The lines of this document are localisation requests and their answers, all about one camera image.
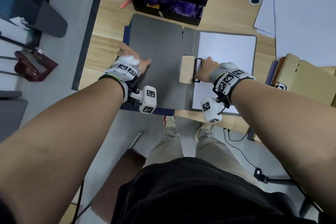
desk surface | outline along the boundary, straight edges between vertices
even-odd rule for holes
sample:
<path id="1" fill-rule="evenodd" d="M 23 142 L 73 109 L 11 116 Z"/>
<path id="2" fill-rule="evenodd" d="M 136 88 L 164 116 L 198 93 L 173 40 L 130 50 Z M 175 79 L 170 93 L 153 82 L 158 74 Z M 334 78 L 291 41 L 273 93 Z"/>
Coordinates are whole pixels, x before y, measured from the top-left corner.
<path id="1" fill-rule="evenodd" d="M 132 15 L 136 13 L 132 4 L 120 9 L 119 6 L 124 1 L 100 1 L 78 90 L 96 82 L 102 72 L 115 61 L 119 49 L 118 44 L 123 39 L 124 26 L 129 24 Z M 259 5 L 250 5 L 247 0 L 208 0 L 198 27 L 176 21 L 167 21 L 200 30 L 256 35 L 254 76 L 257 80 L 265 82 L 270 65 L 275 60 L 275 40 L 257 34 L 256 29 L 253 28 L 259 7 Z M 335 67 L 329 67 L 326 70 L 333 74 Z M 201 112 L 176 110 L 175 114 L 204 121 Z M 241 117 L 230 115 L 224 115 L 222 121 L 216 125 L 242 133 L 246 133 L 249 128 Z"/>

shoe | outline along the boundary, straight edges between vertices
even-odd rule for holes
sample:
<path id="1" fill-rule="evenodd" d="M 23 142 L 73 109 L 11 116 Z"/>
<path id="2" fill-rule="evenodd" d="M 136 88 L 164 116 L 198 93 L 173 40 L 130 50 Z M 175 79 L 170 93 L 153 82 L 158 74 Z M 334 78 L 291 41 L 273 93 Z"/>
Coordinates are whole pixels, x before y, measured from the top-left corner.
<path id="1" fill-rule="evenodd" d="M 199 140 L 200 136 L 199 133 L 201 130 L 204 130 L 207 134 L 207 136 L 211 136 L 211 130 L 213 128 L 213 125 L 210 123 L 202 123 L 202 125 L 199 127 L 199 129 L 196 130 L 195 134 L 194 134 L 194 139 L 196 141 Z"/>
<path id="2" fill-rule="evenodd" d="M 175 115 L 174 116 L 163 116 L 163 124 L 166 128 L 177 129 Z"/>

